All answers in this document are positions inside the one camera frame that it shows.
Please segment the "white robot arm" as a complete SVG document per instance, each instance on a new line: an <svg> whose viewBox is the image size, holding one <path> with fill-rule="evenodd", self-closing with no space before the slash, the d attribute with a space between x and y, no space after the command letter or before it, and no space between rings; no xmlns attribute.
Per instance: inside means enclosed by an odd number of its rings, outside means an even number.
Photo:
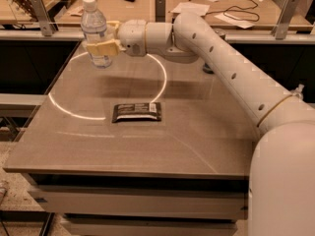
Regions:
<svg viewBox="0 0 315 236"><path fill-rule="evenodd" d="M262 137L248 190L248 236L315 236L315 109L226 43L208 23L181 13L168 23L129 21L91 54L201 57L245 109Z"/></svg>

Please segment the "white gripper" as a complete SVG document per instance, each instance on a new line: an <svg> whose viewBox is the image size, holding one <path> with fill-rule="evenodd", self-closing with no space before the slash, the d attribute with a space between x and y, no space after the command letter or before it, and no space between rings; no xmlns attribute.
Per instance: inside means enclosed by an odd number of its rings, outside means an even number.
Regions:
<svg viewBox="0 0 315 236"><path fill-rule="evenodd" d="M102 42L86 43L87 51L94 56L116 56L125 51L129 56L142 57L146 51L146 22L144 20L130 20L125 23L107 21L107 32L118 39Z"/></svg>

